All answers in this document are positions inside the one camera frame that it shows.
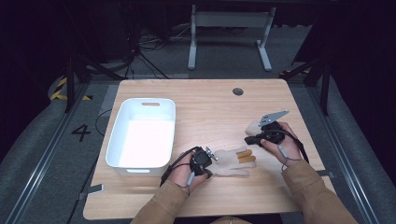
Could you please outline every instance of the round hole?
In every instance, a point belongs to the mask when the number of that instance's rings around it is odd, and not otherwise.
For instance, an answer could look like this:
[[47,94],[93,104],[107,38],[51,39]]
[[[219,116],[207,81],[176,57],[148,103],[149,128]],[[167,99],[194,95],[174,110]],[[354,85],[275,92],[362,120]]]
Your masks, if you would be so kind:
[[235,88],[235,89],[233,89],[233,94],[242,95],[242,94],[244,94],[244,91],[240,88]]

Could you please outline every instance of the sleeve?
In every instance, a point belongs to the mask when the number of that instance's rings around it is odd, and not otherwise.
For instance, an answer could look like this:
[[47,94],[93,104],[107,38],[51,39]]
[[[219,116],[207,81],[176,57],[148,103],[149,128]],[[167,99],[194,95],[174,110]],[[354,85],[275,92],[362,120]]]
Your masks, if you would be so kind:
[[282,175],[294,201],[303,211],[306,223],[357,223],[306,161],[299,161]]
[[173,223],[178,210],[188,197],[175,183],[166,180],[151,200],[140,209],[132,223]]

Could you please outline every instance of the yellow tape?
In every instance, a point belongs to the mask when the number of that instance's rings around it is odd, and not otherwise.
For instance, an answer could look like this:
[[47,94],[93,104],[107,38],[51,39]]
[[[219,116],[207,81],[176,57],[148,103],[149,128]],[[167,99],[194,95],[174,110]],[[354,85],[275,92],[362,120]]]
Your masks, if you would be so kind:
[[[61,95],[61,90],[64,87],[66,81],[67,81],[67,77],[62,78],[61,81],[59,81],[58,86],[56,87],[54,93],[50,97],[51,100],[67,100],[67,95]],[[84,95],[82,97],[82,100],[92,100],[92,98],[93,97],[91,95]]]

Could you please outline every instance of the hand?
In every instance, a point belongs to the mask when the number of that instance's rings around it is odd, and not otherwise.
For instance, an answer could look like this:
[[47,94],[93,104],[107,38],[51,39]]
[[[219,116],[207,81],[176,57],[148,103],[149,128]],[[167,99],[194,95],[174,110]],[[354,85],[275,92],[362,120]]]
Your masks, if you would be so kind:
[[[285,131],[291,133],[295,138],[297,138],[296,134],[290,128],[288,123],[279,122],[279,124],[280,124],[280,127],[282,128],[282,130],[285,130]],[[280,152],[279,148],[277,147],[277,144],[274,144],[274,143],[272,143],[270,141],[266,141],[265,139],[262,139],[260,141],[260,143],[263,145],[263,147],[265,149],[267,149],[272,154],[274,154],[275,157],[282,164],[285,164],[288,167],[298,163],[298,161],[300,161],[302,159],[301,154],[300,154],[300,149],[297,148],[297,145],[294,143],[294,141],[290,137],[288,137],[287,135],[285,135],[285,140],[282,141],[281,146],[285,149],[285,151],[289,155],[289,158],[293,159],[293,161],[292,160],[287,160],[286,161],[286,158]]]
[[219,150],[214,154],[219,160],[206,167],[213,175],[249,175],[243,168],[256,167],[256,157],[246,147]]
[[177,168],[175,168],[168,177],[168,179],[170,181],[179,185],[188,194],[191,194],[198,185],[204,183],[205,180],[207,179],[207,175],[195,176],[194,179],[192,180],[191,185],[187,188],[187,181],[189,180],[189,177],[191,174],[190,160],[191,160],[192,155],[193,155],[193,152],[187,154],[183,159],[181,159],[181,161],[179,161],[176,164],[176,166],[178,166],[180,164],[184,164],[184,165],[180,165]]

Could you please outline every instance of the white container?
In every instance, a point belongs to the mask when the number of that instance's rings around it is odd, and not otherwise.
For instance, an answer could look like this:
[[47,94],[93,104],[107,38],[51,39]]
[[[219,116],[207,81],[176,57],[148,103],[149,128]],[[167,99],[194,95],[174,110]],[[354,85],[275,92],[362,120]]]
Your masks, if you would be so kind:
[[108,142],[107,164],[120,175],[163,175],[171,159],[175,116],[169,99],[124,101]]

